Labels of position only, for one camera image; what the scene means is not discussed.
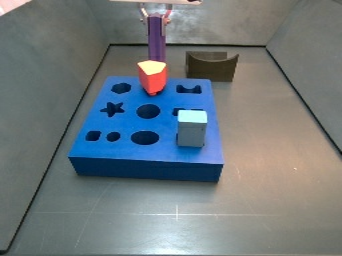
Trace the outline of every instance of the red block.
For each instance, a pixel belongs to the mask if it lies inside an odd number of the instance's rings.
[[[146,93],[153,96],[166,83],[166,65],[164,62],[146,60],[137,63],[138,80]]]

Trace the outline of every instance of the blue shape sorter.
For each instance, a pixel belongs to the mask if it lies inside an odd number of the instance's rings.
[[[204,110],[203,147],[179,147],[177,111]],[[216,182],[223,153],[211,82],[169,78],[149,96],[137,77],[108,77],[69,151],[80,175]]]

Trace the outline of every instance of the gray metal floor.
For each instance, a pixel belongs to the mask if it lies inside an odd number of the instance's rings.
[[[9,255],[342,254],[342,164],[264,48],[168,47],[240,54],[213,83],[225,166],[217,184],[78,177],[66,159],[104,79],[136,75],[145,47],[110,47]]]

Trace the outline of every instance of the arch-shaped block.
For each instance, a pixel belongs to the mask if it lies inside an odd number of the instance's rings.
[[[227,52],[187,52],[187,78],[205,78],[213,82],[231,82],[239,54],[227,58]]]

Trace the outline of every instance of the hexagonal hole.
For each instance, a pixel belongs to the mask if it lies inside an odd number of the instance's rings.
[[[158,141],[158,135],[150,131],[138,131],[132,134],[130,140],[134,144],[146,146],[154,144]]]
[[[130,91],[132,86],[126,83],[114,84],[112,86],[112,92],[121,94]]]

